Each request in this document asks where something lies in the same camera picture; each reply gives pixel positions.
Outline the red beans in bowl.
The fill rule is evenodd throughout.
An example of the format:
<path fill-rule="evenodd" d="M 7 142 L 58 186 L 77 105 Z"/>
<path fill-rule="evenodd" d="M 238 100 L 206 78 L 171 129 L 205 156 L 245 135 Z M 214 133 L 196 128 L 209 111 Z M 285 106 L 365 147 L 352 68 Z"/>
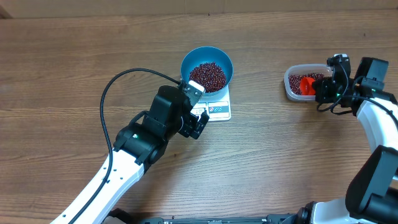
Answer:
<path fill-rule="evenodd" d="M 215 62 L 201 63 L 189 73 L 193 80 L 205 88 L 207 93 L 214 93 L 226 85 L 226 75 Z"/>

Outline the clear plastic container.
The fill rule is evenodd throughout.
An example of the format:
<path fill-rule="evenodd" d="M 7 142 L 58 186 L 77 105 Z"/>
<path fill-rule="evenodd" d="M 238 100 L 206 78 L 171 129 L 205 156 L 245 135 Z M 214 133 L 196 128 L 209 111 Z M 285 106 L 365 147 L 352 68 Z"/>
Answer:
<path fill-rule="evenodd" d="M 284 85 L 287 98 L 292 101 L 315 101 L 314 95 L 297 95 L 290 87 L 289 78 L 291 75 L 308 75 L 309 73 L 322 73 L 326 77 L 332 76 L 332 69 L 324 64 L 301 64 L 290 67 L 284 75 Z"/>

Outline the red measuring scoop blue handle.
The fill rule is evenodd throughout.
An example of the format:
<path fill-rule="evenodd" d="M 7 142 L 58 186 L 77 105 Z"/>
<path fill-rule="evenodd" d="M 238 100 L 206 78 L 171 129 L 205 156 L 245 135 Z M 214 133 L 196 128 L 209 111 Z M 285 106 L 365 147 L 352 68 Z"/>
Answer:
<path fill-rule="evenodd" d="M 300 81 L 300 91 L 302 95 L 315 95 L 315 90 L 312 87 L 312 83 L 315 81 L 311 77 L 303 77 Z"/>

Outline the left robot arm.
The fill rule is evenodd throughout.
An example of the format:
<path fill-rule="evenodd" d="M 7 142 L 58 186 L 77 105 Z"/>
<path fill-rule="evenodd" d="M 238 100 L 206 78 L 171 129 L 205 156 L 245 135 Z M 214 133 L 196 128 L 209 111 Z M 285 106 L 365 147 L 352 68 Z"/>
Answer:
<path fill-rule="evenodd" d="M 198 139 L 209 116 L 192 113 L 205 89 L 190 81 L 161 86 L 148 111 L 122 128 L 101 169 L 54 223 L 103 223 L 119 199 L 163 155 L 170 139 Z"/>

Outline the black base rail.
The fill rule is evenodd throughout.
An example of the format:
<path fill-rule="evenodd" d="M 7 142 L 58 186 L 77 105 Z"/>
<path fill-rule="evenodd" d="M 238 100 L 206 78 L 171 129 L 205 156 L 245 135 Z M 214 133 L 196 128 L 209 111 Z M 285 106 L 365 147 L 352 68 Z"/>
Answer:
<path fill-rule="evenodd" d="M 111 211 L 102 224 L 310 224 L 309 210 L 301 208 L 298 213 L 270 214 L 266 217 L 233 218 L 182 218 L 139 217 L 119 208 Z"/>

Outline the white kitchen scale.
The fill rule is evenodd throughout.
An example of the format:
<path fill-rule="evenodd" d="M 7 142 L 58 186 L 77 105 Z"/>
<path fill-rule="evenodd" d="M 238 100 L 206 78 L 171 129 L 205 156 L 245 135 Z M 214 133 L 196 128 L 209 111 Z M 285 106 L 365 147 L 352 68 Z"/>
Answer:
<path fill-rule="evenodd" d="M 201 116 L 203 112 L 209 116 L 209 122 L 229 121 L 231 119 L 229 86 L 217 92 L 205 93 L 191 110 L 196 116 Z"/>

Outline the blue bowl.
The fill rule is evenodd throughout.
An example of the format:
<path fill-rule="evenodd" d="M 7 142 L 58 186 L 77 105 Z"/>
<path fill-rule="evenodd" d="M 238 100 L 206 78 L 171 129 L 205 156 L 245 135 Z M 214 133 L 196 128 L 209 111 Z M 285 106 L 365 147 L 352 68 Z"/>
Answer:
<path fill-rule="evenodd" d="M 212 63 L 219 66 L 226 77 L 226 83 L 223 88 L 213 93 L 206 91 L 204 96 L 214 96 L 228 88 L 233 79 L 234 67 L 230 57 L 221 49 L 212 46 L 202 46 L 191 50 L 182 60 L 180 74 L 182 80 L 188 82 L 190 72 L 200 64 Z"/>

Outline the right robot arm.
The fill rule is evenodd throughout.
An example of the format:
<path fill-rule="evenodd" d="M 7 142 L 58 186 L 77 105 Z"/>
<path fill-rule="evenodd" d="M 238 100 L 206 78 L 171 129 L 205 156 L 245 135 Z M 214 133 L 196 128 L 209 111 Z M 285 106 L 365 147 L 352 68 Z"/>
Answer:
<path fill-rule="evenodd" d="M 397 100 L 385 92 L 384 78 L 389 63 L 363 57 L 354 78 L 345 54 L 327 59 L 331 77 L 312 83 L 315 101 L 339 105 L 361 123 L 371 156 L 348 186 L 343 198 L 311 202 L 285 223 L 397 223 Z"/>

